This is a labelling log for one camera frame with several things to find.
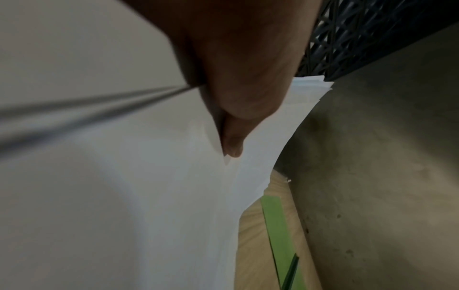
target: wooden board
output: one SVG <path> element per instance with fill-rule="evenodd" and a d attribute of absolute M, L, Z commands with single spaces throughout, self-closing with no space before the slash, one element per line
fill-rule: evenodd
<path fill-rule="evenodd" d="M 288 229 L 296 253 L 300 257 L 299 266 L 306 287 L 308 290 L 322 290 L 287 179 L 273 171 L 264 194 L 281 198 Z M 279 290 L 280 288 L 260 200 L 254 202 L 239 220 L 234 287 L 235 290 Z"/>

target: black lattice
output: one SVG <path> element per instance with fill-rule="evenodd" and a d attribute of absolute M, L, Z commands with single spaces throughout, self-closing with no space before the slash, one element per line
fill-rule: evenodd
<path fill-rule="evenodd" d="M 458 21 L 458 11 L 458 0 L 325 0 L 297 76 L 334 80 Z"/>

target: concrete floor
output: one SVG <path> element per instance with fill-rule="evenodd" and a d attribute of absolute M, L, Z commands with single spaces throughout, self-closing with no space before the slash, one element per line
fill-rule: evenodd
<path fill-rule="evenodd" d="M 276 165 L 323 289 L 459 289 L 459 24 L 333 88 Z"/>

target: hand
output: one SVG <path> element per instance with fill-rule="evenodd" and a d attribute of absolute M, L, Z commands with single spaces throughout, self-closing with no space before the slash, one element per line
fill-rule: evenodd
<path fill-rule="evenodd" d="M 309 41 L 321 0 L 124 0 L 201 61 L 227 113 L 223 152 L 281 105 Z"/>

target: stack of paper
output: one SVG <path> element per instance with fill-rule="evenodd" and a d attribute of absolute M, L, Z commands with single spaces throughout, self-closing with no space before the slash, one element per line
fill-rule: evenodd
<path fill-rule="evenodd" d="M 125 6 L 4 1 L 0 39 L 0 288 L 232 289 L 239 217 L 331 83 L 295 79 L 232 159 Z"/>

